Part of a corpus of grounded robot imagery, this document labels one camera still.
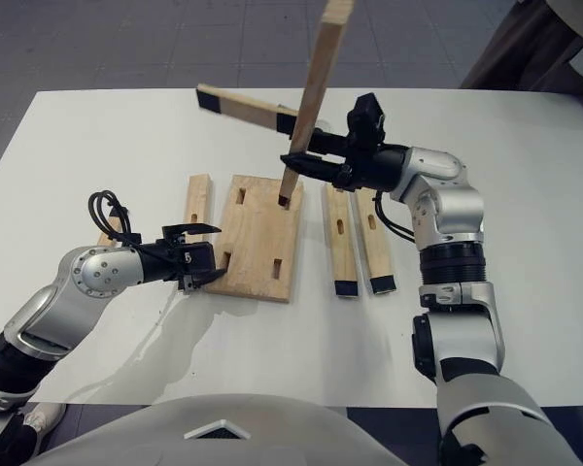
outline wooden stick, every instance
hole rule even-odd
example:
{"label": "wooden stick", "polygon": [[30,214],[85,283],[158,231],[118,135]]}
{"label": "wooden stick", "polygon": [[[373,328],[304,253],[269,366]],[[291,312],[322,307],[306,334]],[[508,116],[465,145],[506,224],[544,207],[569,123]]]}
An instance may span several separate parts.
{"label": "wooden stick", "polygon": [[[328,77],[337,59],[341,39],[353,8],[354,0],[328,0],[326,4],[320,21],[318,39],[313,47],[307,84],[302,93],[298,117],[291,135],[290,153],[305,152],[309,147],[326,93]],[[288,204],[297,180],[298,174],[286,167],[279,190],[279,205]]]}
{"label": "wooden stick", "polygon": [[355,197],[371,290],[380,294],[394,291],[395,280],[385,228],[375,214],[375,195],[375,190],[363,188],[357,189]]}
{"label": "wooden stick", "polygon": [[[112,227],[121,232],[121,227],[120,227],[120,220],[119,220],[119,216],[117,215],[117,212],[115,211],[115,209],[112,209],[110,211],[110,214],[108,215],[108,223],[110,223],[112,225]],[[99,240],[97,240],[97,246],[110,246],[110,247],[114,247],[117,245],[117,240],[111,240],[110,238],[108,238],[108,236],[106,235],[106,233],[101,233],[99,235]]]}
{"label": "wooden stick", "polygon": [[[207,173],[189,178],[186,196],[184,223],[207,223],[210,215],[210,187],[212,181]],[[207,241],[209,235],[186,235],[189,243]]]}
{"label": "wooden stick", "polygon": [[326,225],[332,261],[334,292],[337,296],[359,296],[357,261],[352,246],[348,193],[326,184]]}
{"label": "wooden stick", "polygon": [[218,89],[207,84],[198,85],[196,97],[198,105],[202,109],[238,118],[285,134],[292,133],[295,118],[298,115],[296,110]]}

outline wooden strip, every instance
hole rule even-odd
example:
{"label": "wooden strip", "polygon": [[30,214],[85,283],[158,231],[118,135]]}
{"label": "wooden strip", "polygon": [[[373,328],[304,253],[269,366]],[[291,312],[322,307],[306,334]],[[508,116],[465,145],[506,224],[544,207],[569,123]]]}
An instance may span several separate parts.
{"label": "wooden strip", "polygon": [[286,134],[292,133],[297,116],[296,110],[218,89],[207,84],[198,85],[196,96],[202,109]]}
{"label": "wooden strip", "polygon": [[[320,32],[313,47],[309,64],[309,75],[304,87],[298,116],[291,135],[290,153],[305,152],[311,142],[315,122],[326,93],[328,77],[337,60],[339,46],[345,32],[348,18],[354,8],[354,0],[328,0],[320,21]],[[279,204],[285,206],[292,195],[298,174],[285,167]]]}
{"label": "wooden strip", "polygon": [[326,184],[326,225],[332,277],[338,296],[358,296],[357,261],[352,245],[348,193]]}
{"label": "wooden strip", "polygon": [[[186,196],[184,223],[208,223],[210,216],[210,187],[212,181],[207,173],[189,178]],[[188,243],[208,241],[209,235],[186,235]]]}
{"label": "wooden strip", "polygon": [[[120,228],[120,220],[118,216],[114,216],[113,213],[110,213],[110,215],[108,216],[108,223],[110,223],[112,225],[112,227],[121,232],[121,228]],[[111,246],[114,247],[117,245],[117,240],[111,240],[110,238],[108,238],[108,236],[106,236],[106,233],[101,233],[99,235],[99,240],[97,240],[97,246]]]}
{"label": "wooden strip", "polygon": [[302,184],[289,209],[276,204],[280,180],[235,175],[214,252],[226,274],[205,286],[210,293],[289,302],[302,204]]}
{"label": "wooden strip", "polygon": [[376,217],[373,189],[357,189],[360,236],[367,261],[367,274],[374,294],[395,290],[391,251],[382,222]]}

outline wooden base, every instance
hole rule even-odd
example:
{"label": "wooden base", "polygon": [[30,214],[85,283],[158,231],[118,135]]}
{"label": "wooden base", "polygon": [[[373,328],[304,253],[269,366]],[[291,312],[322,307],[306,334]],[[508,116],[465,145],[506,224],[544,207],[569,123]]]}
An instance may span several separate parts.
{"label": "wooden base", "polygon": [[208,292],[290,301],[302,184],[284,209],[277,204],[280,182],[233,177],[214,246],[216,264],[227,272]]}
{"label": "wooden base", "polygon": [[[186,211],[184,223],[208,223],[210,220],[210,176],[192,175],[189,178],[188,194],[186,196]],[[210,235],[185,235],[188,243],[209,241]]]}
{"label": "wooden base", "polygon": [[373,189],[357,189],[357,211],[359,213],[362,246],[367,260],[367,275],[374,294],[395,290],[391,251],[387,242],[385,227],[376,217]]}
{"label": "wooden base", "polygon": [[328,183],[325,185],[325,190],[325,228],[332,261],[334,292],[337,296],[342,297],[359,296],[357,260],[352,245],[348,193],[338,191],[332,187],[332,184]]}

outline gray floor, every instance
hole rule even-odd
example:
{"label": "gray floor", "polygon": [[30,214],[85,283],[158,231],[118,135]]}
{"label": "gray floor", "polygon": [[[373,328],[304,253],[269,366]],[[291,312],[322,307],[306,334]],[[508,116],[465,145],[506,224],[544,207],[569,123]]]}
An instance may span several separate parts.
{"label": "gray floor", "polygon": [[[300,87],[325,0],[0,0],[0,157],[38,90]],[[357,0],[331,85],[457,87],[514,0]]]}

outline black tape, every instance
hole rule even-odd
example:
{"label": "black tape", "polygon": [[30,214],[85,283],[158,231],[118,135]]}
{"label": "black tape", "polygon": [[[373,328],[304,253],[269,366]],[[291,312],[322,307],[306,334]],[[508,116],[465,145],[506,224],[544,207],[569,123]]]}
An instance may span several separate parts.
{"label": "black tape", "polygon": [[334,292],[337,296],[359,296],[359,283],[349,280],[335,280]]}
{"label": "black tape", "polygon": [[276,114],[276,130],[279,133],[289,134],[293,133],[293,127],[295,126],[295,116],[287,114]]}
{"label": "black tape", "polygon": [[219,114],[221,112],[221,99],[220,97],[206,92],[196,90],[196,98],[198,99],[198,106],[201,109],[209,110]]}
{"label": "black tape", "polygon": [[389,293],[395,291],[395,279],[393,275],[385,275],[384,277],[376,277],[374,279],[369,279],[371,283],[371,290],[373,294]]}

